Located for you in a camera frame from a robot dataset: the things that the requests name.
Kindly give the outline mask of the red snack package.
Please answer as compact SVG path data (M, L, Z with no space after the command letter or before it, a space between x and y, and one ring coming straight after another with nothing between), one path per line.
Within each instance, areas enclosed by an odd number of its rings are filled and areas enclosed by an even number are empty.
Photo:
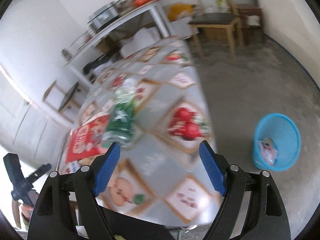
M67 163L107 152L111 143L103 142L103 134L109 119L109 114L101 115L73 131L67 147Z

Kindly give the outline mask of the green plastic wrapper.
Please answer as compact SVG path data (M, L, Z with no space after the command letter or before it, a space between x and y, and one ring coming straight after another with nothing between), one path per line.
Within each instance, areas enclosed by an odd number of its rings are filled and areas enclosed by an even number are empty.
M107 148L113 142L126 147L135 135L136 115L136 87L122 85L114 91L114 105L111 107L111 115L101 138L101 146Z

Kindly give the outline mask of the pink trash in basket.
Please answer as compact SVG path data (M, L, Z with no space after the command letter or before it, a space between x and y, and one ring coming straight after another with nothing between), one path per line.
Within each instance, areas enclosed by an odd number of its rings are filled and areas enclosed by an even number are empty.
M258 148L264 162L270 166L274 166L278 155L274 142L270 138L264 138L258 141Z

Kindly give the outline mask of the blue plastic waste basket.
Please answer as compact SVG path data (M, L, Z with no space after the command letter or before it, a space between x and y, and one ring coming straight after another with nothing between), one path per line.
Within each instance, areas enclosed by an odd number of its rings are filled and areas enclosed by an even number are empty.
M264 162L258 148L258 141L270 138L278 151L274 166ZM253 164L260 170L286 171L295 165L302 146L296 124L280 113L270 113L258 123L253 137Z

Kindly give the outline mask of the fruit pattern tablecloth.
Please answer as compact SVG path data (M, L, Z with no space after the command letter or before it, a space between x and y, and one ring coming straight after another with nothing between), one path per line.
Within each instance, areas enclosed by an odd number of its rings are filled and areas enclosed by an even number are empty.
M204 140L211 147L216 143L188 45L167 37L106 67L84 101L69 141L83 124L111 114L114 91L122 85L136 87L135 135L128 146L121 146L98 203L175 228L211 223L221 197L200 161L199 145ZM67 148L59 163L61 174L90 165L98 156L67 163L66 155Z

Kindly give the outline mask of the silver cooking appliance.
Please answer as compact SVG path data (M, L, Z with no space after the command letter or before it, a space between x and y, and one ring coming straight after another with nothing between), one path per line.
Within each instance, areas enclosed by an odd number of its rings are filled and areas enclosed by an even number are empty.
M119 18L116 3L110 2L89 16L88 24L95 33L98 33Z

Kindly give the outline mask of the white metal shelf table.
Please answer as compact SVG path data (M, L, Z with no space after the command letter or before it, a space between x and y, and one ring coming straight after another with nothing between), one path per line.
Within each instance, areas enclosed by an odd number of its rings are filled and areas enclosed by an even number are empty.
M175 35L175 32L171 26L171 23L160 3L160 1L153 1L146 3L130 12L121 16L119 19L108 25L99 33L95 34L91 40L85 43L81 49L66 63L65 67L69 68L79 79L80 83L87 88L92 88L92 84L89 79L83 74L82 70L75 67L75 61L91 46L96 45L102 38L106 37L110 32L114 31L118 27L122 26L129 20L145 13L149 12L153 21L155 22L158 30L163 37L169 37Z

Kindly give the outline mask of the wooden chair black seat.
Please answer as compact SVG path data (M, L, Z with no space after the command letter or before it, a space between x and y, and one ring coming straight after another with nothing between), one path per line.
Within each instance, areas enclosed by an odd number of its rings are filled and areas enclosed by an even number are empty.
M195 33L195 28L207 28L207 29L224 29L227 35L227 41L232 58L235 58L235 39L233 30L236 30L239 46L244 46L244 39L241 30L240 15L233 0L227 0L230 6L231 12L211 12L206 13L202 4L202 0L197 0L202 11L202 14L193 18L188 24L193 33L193 41L197 48L200 58L204 58L202 48L199 42L198 35Z

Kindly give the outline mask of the dark wooden side table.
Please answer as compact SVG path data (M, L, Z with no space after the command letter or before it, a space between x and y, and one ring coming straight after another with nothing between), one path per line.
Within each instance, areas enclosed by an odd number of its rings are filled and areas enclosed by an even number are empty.
M237 4L236 9L240 16L245 45L249 45L249 36L252 27L260 29L261 41L264 43L264 15L262 9L251 4Z

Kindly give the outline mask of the green white carton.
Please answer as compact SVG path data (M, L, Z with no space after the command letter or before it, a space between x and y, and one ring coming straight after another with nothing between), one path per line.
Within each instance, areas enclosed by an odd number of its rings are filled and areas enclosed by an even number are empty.
M213 0L213 12L216 12L216 13L230 12L230 7L227 0Z

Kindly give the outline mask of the yellow bag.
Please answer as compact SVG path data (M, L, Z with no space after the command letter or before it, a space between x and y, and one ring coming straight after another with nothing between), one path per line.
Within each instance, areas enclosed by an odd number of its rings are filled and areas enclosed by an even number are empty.
M169 6L167 17L170 22L174 22L176 20L191 16L193 12L194 8L191 4L175 3Z

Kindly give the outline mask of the wooden stool by wall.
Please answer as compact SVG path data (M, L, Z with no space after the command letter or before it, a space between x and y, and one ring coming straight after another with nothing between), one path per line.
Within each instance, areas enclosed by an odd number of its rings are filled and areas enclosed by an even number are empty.
M55 80L45 91L42 102L70 123L74 123L81 108L76 100L76 94L80 91L76 82L68 91L61 88Z

